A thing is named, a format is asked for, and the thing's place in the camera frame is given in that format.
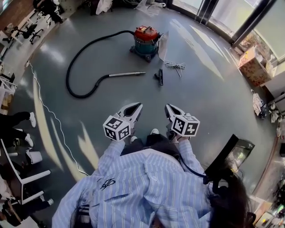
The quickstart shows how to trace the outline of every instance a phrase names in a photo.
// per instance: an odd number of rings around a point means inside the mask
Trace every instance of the white sneaker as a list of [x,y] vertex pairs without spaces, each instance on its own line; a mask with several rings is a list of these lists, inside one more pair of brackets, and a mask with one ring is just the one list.
[[159,134],[159,130],[154,128],[152,129],[151,134]]
[[44,195],[40,195],[40,199],[41,199],[41,201],[45,201],[45,198],[44,198]]
[[32,127],[36,127],[36,118],[35,118],[35,114],[33,112],[30,113],[30,119]]
[[133,136],[132,138],[130,138],[130,142],[132,143],[133,141],[135,141],[138,137]]
[[31,139],[31,136],[30,134],[27,134],[27,136],[25,137],[25,141],[28,142],[28,144],[30,145],[30,147],[33,147],[34,146],[34,143]]
[[49,205],[53,205],[53,199],[48,200]]

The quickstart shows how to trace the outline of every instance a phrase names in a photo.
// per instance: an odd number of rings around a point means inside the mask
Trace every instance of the vacuum nozzle attachment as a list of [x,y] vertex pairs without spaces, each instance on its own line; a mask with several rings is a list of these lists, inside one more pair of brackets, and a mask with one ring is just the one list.
[[128,76],[128,75],[141,75],[145,74],[145,71],[137,71],[137,72],[130,72],[130,73],[114,73],[114,74],[109,74],[109,77],[115,77],[115,76]]

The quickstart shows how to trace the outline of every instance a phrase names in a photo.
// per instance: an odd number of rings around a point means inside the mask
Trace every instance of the blue striped shirt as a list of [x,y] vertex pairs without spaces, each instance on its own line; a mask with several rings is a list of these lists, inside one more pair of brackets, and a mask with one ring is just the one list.
[[[208,186],[202,178],[158,154],[120,156],[124,146],[123,141],[113,141],[98,169],[63,197],[53,228],[69,228],[74,211],[82,205],[89,205],[93,227],[150,227],[155,216],[164,227],[208,227]],[[188,140],[179,143],[179,151],[191,169],[204,173]]]

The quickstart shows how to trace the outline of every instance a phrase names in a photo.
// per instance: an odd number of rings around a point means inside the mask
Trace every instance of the black vacuum hose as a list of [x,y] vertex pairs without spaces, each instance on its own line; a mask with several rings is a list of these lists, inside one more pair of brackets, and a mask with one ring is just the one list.
[[112,35],[108,35],[108,36],[105,36],[105,37],[100,37],[100,38],[98,38],[98,39],[96,39],[96,40],[93,40],[93,41],[89,42],[88,44],[86,44],[86,45],[85,45],[83,48],[81,48],[80,51],[75,55],[75,57],[73,58],[73,60],[71,61],[70,65],[69,65],[69,67],[68,67],[68,70],[67,70],[67,73],[66,73],[66,79],[65,79],[67,90],[68,90],[68,92],[69,92],[72,96],[74,96],[75,98],[87,98],[87,97],[91,96],[92,93],[94,93],[95,90],[98,88],[100,82],[101,82],[102,80],[104,80],[105,78],[109,77],[109,74],[107,74],[107,75],[104,75],[103,77],[99,78],[98,81],[96,82],[96,84],[94,85],[93,89],[92,89],[90,92],[88,92],[88,93],[86,93],[86,94],[84,94],[84,95],[75,94],[75,93],[71,90],[71,88],[70,88],[70,86],[69,86],[69,75],[70,75],[71,67],[72,67],[73,63],[75,62],[75,60],[77,59],[77,57],[78,57],[87,47],[89,47],[91,44],[96,43],[96,42],[98,42],[98,41],[102,41],[102,40],[104,40],[104,39],[108,39],[108,38],[111,38],[111,37],[120,35],[120,34],[122,34],[122,33],[130,33],[130,34],[134,35],[134,32],[132,32],[132,31],[123,30],[123,31],[120,31],[120,32],[115,33],[115,34],[112,34]]

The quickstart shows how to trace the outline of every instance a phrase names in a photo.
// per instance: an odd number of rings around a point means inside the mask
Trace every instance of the shoe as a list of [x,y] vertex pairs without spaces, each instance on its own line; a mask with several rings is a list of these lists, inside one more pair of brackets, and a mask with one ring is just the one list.
[[35,114],[33,112],[30,113],[30,119],[32,127],[36,127],[36,118],[35,118]]
[[17,150],[17,147],[20,145],[20,141],[18,138],[15,138],[13,140],[13,147],[14,147],[14,150]]
[[25,141],[28,142],[28,144],[30,145],[30,147],[33,147],[34,146],[34,143],[31,139],[31,136],[30,134],[27,134],[27,136],[25,137]]
[[152,129],[151,134],[159,134],[159,130],[154,128]]
[[130,138],[130,142],[132,143],[133,141],[135,141],[138,137],[133,136],[132,138]]
[[49,205],[53,205],[53,199],[48,200]]
[[44,195],[40,195],[40,199],[41,199],[41,201],[45,201],[45,198],[44,198]]

